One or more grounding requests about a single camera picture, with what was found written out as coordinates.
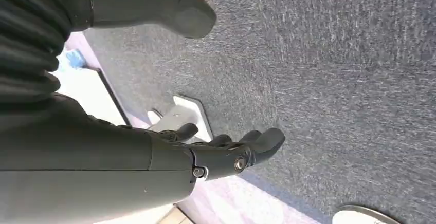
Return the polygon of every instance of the blue object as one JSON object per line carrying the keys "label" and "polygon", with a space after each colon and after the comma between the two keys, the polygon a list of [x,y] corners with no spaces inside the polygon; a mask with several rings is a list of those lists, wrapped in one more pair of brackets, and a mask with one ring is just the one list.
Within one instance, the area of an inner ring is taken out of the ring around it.
{"label": "blue object", "polygon": [[68,64],[74,69],[83,68],[86,65],[85,57],[78,49],[67,52],[65,56],[69,61]]}

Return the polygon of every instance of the round metal base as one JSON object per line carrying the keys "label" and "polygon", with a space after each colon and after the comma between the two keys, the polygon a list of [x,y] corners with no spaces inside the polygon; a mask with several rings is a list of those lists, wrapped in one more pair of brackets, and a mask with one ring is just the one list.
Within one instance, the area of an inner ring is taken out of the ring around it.
{"label": "round metal base", "polygon": [[346,205],[333,216],[332,224],[400,224],[398,221],[362,206]]}

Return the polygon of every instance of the metal screw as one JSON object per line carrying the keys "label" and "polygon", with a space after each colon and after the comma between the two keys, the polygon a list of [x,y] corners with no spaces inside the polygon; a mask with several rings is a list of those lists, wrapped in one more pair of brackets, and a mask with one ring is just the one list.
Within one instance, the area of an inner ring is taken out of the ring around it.
{"label": "metal screw", "polygon": [[235,163],[234,163],[234,167],[237,170],[242,170],[245,167],[245,159],[243,157],[239,157],[238,159],[236,159]]}
{"label": "metal screw", "polygon": [[196,178],[201,178],[204,176],[204,169],[201,167],[196,167],[194,168],[194,171],[192,172],[192,174],[196,177]]}

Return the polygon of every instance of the prosthetic hand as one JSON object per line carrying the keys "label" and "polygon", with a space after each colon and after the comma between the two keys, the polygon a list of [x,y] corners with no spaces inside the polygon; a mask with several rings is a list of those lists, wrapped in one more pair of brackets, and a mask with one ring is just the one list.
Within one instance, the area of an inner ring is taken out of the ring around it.
{"label": "prosthetic hand", "polygon": [[71,31],[160,24],[205,36],[215,14],[204,0],[0,0],[0,222],[92,223],[174,203],[199,178],[242,172],[284,142],[278,129],[184,144],[196,132],[114,126],[55,93]]}

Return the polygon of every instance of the robotic hand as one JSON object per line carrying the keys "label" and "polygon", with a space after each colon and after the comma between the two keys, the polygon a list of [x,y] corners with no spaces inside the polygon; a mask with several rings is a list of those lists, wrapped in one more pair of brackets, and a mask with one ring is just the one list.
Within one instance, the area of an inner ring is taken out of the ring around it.
{"label": "robotic hand", "polygon": [[160,24],[201,38],[204,0],[0,0],[0,222],[93,223],[174,203],[196,180],[242,172],[285,138],[275,128],[184,144],[196,127],[154,132],[88,116],[55,93],[56,56],[72,31]]}

